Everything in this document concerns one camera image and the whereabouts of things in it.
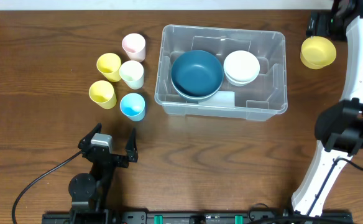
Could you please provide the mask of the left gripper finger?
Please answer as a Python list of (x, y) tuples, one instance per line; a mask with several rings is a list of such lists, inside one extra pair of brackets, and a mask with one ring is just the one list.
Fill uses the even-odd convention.
[(138, 161), (138, 152), (137, 152), (137, 143), (136, 143), (136, 129), (133, 128), (131, 135), (127, 141), (125, 146), (126, 156), (129, 162), (137, 162)]
[(101, 133), (102, 124), (98, 123), (83, 139), (78, 143), (78, 149), (87, 151), (91, 147), (91, 140), (96, 133)]

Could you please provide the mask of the dark blue large bowl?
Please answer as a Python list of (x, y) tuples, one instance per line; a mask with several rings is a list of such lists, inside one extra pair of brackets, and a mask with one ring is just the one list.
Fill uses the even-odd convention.
[(206, 101), (208, 99), (210, 99), (212, 96), (214, 96), (218, 91), (219, 88), (214, 90), (213, 92), (211, 92), (208, 95), (205, 96), (190, 96), (187, 95), (186, 93), (183, 93), (181, 90), (179, 90), (177, 87), (174, 87), (175, 91), (184, 99), (186, 100), (190, 100), (190, 101)]

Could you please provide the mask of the white small bowl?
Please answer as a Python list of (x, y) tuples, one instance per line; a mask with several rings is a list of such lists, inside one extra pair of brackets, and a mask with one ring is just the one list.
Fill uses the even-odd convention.
[(258, 77), (259, 60), (250, 52), (237, 50), (230, 53), (224, 60), (223, 69), (233, 80), (247, 82)]

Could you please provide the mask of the grey small bowl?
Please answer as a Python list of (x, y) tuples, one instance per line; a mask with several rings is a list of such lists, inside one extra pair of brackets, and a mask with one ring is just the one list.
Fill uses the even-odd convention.
[(227, 81), (234, 86), (245, 86), (248, 83), (251, 83), (256, 79), (256, 77), (254, 77), (253, 79), (250, 79), (247, 82), (239, 82), (239, 81), (233, 80), (228, 74), (225, 74), (225, 76), (226, 76)]

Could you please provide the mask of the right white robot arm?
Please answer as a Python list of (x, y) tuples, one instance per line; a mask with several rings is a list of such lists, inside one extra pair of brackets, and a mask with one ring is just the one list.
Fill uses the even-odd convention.
[(348, 45), (341, 99), (318, 116), (315, 156), (292, 195), (293, 213), (320, 217), (324, 201), (343, 167), (363, 149), (363, 0), (334, 0), (331, 10), (313, 11), (306, 36), (300, 59), (311, 69), (333, 63), (334, 40), (346, 41)]

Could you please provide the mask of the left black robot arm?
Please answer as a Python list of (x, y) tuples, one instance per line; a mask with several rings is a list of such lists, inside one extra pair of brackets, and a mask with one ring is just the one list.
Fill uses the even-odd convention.
[(71, 196), (70, 223), (119, 223), (117, 213), (107, 209), (106, 198), (117, 167), (127, 168), (137, 162), (136, 130), (125, 146), (125, 155), (113, 154), (113, 138), (101, 133), (97, 124), (78, 143), (82, 157), (92, 162), (88, 173), (80, 173), (69, 183)]

